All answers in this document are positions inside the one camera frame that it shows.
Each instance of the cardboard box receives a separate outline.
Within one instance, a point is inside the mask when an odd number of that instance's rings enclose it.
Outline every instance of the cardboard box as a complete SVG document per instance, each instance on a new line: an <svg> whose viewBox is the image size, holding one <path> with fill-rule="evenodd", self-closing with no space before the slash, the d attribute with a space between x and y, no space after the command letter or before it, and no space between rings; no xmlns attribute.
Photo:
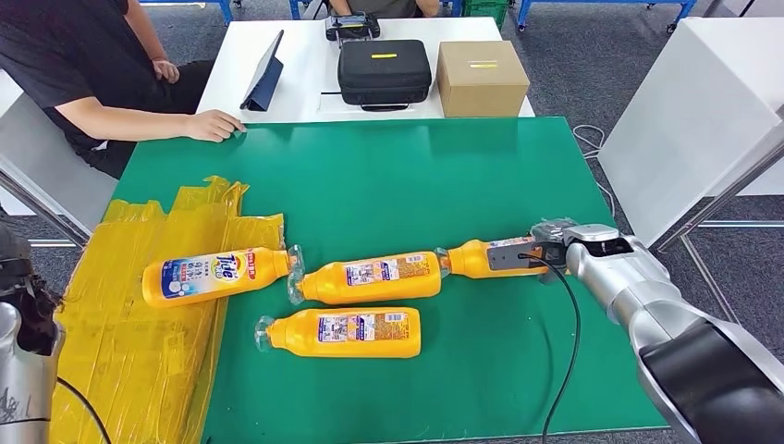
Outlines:
<svg viewBox="0 0 784 444"><path fill-rule="evenodd" d="M445 117L516 117L531 84L506 41L442 42L435 81Z"/></svg>

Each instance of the person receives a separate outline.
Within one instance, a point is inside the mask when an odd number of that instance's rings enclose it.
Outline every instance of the person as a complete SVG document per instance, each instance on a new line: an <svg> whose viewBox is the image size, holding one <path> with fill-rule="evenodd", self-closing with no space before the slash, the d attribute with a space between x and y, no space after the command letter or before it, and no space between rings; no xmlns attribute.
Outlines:
<svg viewBox="0 0 784 444"><path fill-rule="evenodd" d="M212 66L172 64L139 0L0 0L0 68L117 179L136 142L245 130L221 111L194 115Z"/></svg>
<svg viewBox="0 0 784 444"><path fill-rule="evenodd" d="M377 19L435 17L439 6L438 0L329 0L329 5L335 15L364 12Z"/></svg>

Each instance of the black carrying case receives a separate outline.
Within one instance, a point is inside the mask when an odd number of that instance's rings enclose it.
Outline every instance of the black carrying case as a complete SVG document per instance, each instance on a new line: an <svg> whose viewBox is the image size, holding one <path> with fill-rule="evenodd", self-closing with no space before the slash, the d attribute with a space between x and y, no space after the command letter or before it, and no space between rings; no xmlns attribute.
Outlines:
<svg viewBox="0 0 784 444"><path fill-rule="evenodd" d="M337 83L349 105L416 104L427 98L432 76L419 40L344 42Z"/></svg>

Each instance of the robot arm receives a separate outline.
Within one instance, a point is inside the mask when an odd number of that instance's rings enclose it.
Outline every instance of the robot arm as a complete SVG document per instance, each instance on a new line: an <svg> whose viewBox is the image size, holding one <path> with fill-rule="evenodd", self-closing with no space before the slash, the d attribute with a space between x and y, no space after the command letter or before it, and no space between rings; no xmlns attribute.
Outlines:
<svg viewBox="0 0 784 444"><path fill-rule="evenodd" d="M30 245L0 223L0 442L49 442L57 360L65 332L60 296L34 274Z"/></svg>
<svg viewBox="0 0 784 444"><path fill-rule="evenodd" d="M640 383L686 442L784 442L784 365L743 327L697 310L633 236L563 229L566 264L628 333Z"/></svg>

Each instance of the black t-shirt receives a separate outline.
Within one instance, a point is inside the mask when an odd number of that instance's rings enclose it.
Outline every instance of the black t-shirt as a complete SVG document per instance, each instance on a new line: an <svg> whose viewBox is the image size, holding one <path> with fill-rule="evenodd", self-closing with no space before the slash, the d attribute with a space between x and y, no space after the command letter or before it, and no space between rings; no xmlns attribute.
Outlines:
<svg viewBox="0 0 784 444"><path fill-rule="evenodd" d="M102 105L166 112L165 85L125 21L128 0L0 0L0 68L66 134L79 154L88 137L54 107L95 96Z"/></svg>

